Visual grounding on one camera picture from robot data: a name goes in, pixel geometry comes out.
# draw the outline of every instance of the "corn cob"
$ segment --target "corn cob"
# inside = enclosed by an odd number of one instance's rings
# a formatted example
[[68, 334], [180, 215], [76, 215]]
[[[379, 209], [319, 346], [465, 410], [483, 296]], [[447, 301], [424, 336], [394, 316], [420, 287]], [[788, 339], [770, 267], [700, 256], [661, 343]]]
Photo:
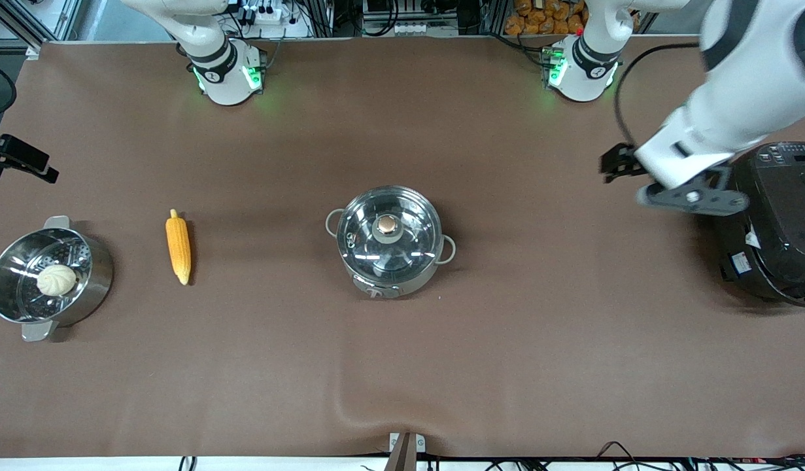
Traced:
[[187, 223], [175, 209], [170, 209], [166, 224], [167, 247], [169, 247], [169, 261], [172, 262], [173, 271], [181, 284], [186, 285], [190, 280], [190, 238], [187, 236]]

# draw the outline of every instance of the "table surface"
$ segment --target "table surface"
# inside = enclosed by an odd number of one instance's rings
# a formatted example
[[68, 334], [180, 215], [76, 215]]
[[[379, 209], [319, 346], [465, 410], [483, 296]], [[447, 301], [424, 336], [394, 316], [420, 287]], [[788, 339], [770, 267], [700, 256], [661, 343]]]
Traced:
[[[22, 69], [2, 131], [61, 177], [5, 173], [0, 252], [66, 214], [116, 271], [61, 341], [0, 319], [0, 456], [373, 453], [403, 429], [442, 455], [805, 452], [805, 310], [722, 283], [706, 221], [635, 204], [647, 178], [602, 184], [611, 90], [545, 92], [494, 39], [284, 44], [265, 94], [228, 108], [184, 65], [170, 44], [47, 44]], [[703, 77], [695, 50], [641, 62], [636, 137]], [[324, 231], [384, 184], [429, 197], [458, 247], [394, 301], [358, 292]]]

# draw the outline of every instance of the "stainless steel pot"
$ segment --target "stainless steel pot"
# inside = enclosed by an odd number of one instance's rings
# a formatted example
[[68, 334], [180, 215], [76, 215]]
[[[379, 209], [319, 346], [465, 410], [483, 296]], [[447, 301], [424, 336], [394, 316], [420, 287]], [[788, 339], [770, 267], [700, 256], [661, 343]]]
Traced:
[[[42, 294], [39, 274], [64, 265], [76, 283], [58, 296]], [[106, 297], [112, 256], [100, 243], [71, 229], [68, 217], [52, 217], [43, 229], [13, 242], [0, 256], [0, 316], [22, 325], [22, 339], [47, 339], [58, 325], [80, 321]]]
[[[341, 213], [336, 232], [330, 229]], [[327, 232], [337, 239], [352, 282], [370, 298], [397, 298], [417, 291], [440, 265], [452, 262], [456, 245], [442, 234], [440, 218], [421, 194], [384, 186], [360, 194], [327, 216]], [[441, 260], [444, 243], [452, 254]]]

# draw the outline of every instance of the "white label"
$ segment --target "white label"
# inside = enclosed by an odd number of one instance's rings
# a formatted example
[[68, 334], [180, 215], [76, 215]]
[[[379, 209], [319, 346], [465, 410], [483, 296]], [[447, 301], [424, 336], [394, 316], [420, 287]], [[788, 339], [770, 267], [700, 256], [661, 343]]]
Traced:
[[748, 263], [748, 257], [745, 256], [745, 253], [732, 254], [730, 259], [734, 262], [734, 270], [736, 270], [737, 275], [751, 271], [751, 264]]

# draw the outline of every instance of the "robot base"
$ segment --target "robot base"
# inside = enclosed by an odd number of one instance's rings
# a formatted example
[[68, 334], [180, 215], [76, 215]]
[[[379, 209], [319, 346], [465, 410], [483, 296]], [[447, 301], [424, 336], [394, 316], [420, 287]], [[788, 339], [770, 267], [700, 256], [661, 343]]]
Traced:
[[201, 77], [199, 88], [218, 105], [238, 105], [249, 96], [262, 93], [265, 80], [265, 53], [241, 39], [231, 39], [237, 48], [237, 63], [225, 74], [222, 82], [212, 83]]
[[604, 77], [589, 78], [576, 65], [573, 53], [576, 40], [577, 36], [569, 35], [551, 46], [554, 50], [562, 51], [561, 67], [557, 69], [554, 66], [550, 69], [544, 69], [542, 75], [549, 88], [560, 90], [560, 93], [566, 98], [570, 98], [573, 101], [592, 101], [599, 98], [603, 90], [611, 86], [612, 81], [614, 81], [614, 72], [617, 70], [617, 64], [615, 63], [611, 71], [605, 74]]

